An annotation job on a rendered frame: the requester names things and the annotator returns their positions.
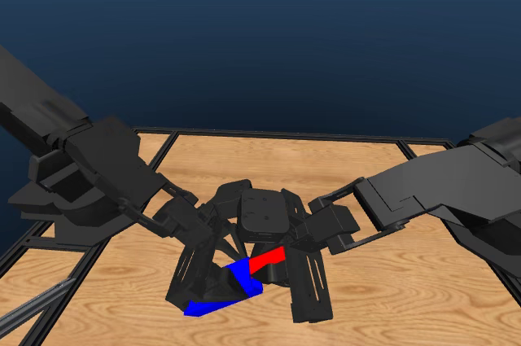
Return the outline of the thin red peg bar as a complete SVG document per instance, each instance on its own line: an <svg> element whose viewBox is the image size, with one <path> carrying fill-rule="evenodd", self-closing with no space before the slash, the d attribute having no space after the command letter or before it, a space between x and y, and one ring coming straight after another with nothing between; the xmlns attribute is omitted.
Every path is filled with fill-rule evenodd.
<svg viewBox="0 0 521 346"><path fill-rule="evenodd" d="M249 274L253 275L267 265L276 265L286 260L284 246L276 247L258 256L249 258Z"/></svg>

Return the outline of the blue hollow socket block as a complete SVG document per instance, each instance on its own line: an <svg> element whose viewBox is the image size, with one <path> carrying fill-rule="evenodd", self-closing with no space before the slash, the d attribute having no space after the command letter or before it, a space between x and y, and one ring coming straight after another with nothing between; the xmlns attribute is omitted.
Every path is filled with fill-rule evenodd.
<svg viewBox="0 0 521 346"><path fill-rule="evenodd" d="M233 262L224 267L229 268L234 276L237 278L245 292L247 293L247 299L258 296L263 292L263 284L260 281L257 281L249 274L249 258L246 257L240 261ZM212 267L220 267L219 265L212 263L210 269ZM208 303L203 302L203 294L201 296L193 296L191 300L188 301L186 308L183 310L185 316L191 317L201 317L205 314L217 311L218 309L223 309L232 304L236 304L239 301L224 301L224 302L216 302L216 303Z"/></svg>

